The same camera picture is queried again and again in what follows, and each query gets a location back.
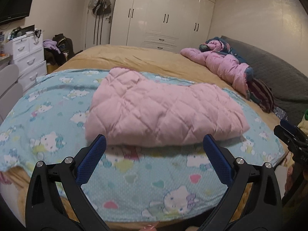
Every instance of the blue hello kitty bedsheet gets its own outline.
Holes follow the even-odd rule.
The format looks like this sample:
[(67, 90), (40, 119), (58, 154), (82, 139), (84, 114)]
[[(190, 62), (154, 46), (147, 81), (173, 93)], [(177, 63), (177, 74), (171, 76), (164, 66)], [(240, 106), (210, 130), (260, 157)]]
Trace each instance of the blue hello kitty bedsheet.
[[(84, 123), (93, 93), (108, 70), (66, 70), (37, 79), (0, 126), (0, 171), (23, 167), (31, 176), (39, 160), (59, 163), (87, 146)], [(193, 82), (142, 73), (156, 82)], [(220, 142), (248, 163), (277, 164), (284, 150), (273, 132), (236, 93), (251, 129)], [(64, 195), (61, 185), (60, 194)], [(202, 144), (142, 148), (108, 146), (88, 184), (82, 186), (105, 221), (187, 219), (216, 206), (226, 191)]]

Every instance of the door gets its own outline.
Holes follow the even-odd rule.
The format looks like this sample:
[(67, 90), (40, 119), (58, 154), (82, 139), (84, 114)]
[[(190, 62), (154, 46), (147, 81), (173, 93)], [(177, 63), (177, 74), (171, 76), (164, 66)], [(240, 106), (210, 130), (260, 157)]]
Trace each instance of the door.
[(200, 10), (198, 20), (196, 22), (197, 26), (193, 37), (192, 48), (199, 49), (200, 44), (207, 41), (213, 10), (213, 2), (209, 0), (200, 0)]
[(197, 29), (197, 21), (200, 11), (199, 0), (184, 0), (181, 20), (180, 36), (177, 44), (177, 52), (179, 53), (183, 48), (191, 48), (195, 32)]
[(167, 20), (167, 0), (134, 0), (127, 46), (141, 47), (146, 34), (161, 35)]
[(165, 7), (167, 10), (167, 18), (163, 25), (162, 35), (178, 39), (181, 33), (181, 24), (183, 17), (187, 16), (183, 10), (185, 0), (167, 0)]
[(126, 45), (134, 0), (116, 0), (111, 24), (110, 44)]
[(87, 14), (87, 29), (86, 29), (86, 43), (85, 49), (109, 44), (111, 21), (113, 16), (115, 0), (111, 2), (111, 13), (105, 15), (94, 15), (93, 7), (89, 7)]

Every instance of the blue gripper pad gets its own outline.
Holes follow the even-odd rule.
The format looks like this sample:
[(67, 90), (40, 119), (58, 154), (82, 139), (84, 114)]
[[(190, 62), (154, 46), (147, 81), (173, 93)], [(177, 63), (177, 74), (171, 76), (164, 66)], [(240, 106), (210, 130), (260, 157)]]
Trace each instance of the blue gripper pad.
[(292, 125), (291, 123), (289, 123), (288, 121), (286, 121), (285, 119), (282, 119), (280, 121), (280, 125), (286, 129), (287, 131), (289, 131), (292, 135), (296, 135), (296, 127), (294, 125)]
[(105, 136), (101, 136), (82, 160), (77, 168), (76, 182), (78, 186), (86, 184), (89, 181), (93, 171), (106, 150), (106, 145), (107, 142)]
[(209, 158), (220, 182), (230, 187), (233, 183), (232, 168), (220, 148), (212, 140), (211, 136), (206, 135), (203, 139), (203, 149)]

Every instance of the glasses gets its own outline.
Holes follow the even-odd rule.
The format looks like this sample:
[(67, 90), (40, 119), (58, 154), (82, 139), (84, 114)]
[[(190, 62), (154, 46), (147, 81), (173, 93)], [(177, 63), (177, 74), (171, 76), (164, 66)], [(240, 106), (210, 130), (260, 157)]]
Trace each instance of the glasses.
[(36, 35), (37, 38), (40, 38), (40, 37), (41, 37), (42, 30), (41, 30), (41, 29), (36, 29), (36, 30), (34, 31), (34, 33), (35, 33), (35, 35)]

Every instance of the pink quilted blanket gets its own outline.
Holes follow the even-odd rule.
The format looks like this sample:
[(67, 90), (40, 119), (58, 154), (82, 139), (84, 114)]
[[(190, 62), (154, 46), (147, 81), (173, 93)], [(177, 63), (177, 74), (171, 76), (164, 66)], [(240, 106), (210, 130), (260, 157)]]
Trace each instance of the pink quilted blanket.
[(213, 51), (201, 52), (198, 49), (186, 48), (181, 50), (181, 55), (191, 61), (207, 67), (212, 73), (218, 75), (221, 79), (232, 84), (232, 87), (243, 94), (249, 100), (250, 93), (246, 81), (247, 63), (239, 63), (233, 55), (222, 55), (215, 51), (220, 51), (218, 41), (211, 41), (207, 44)]
[(200, 143), (240, 136), (249, 125), (241, 107), (218, 86), (159, 84), (139, 72), (113, 68), (93, 95), (86, 139), (143, 147)]

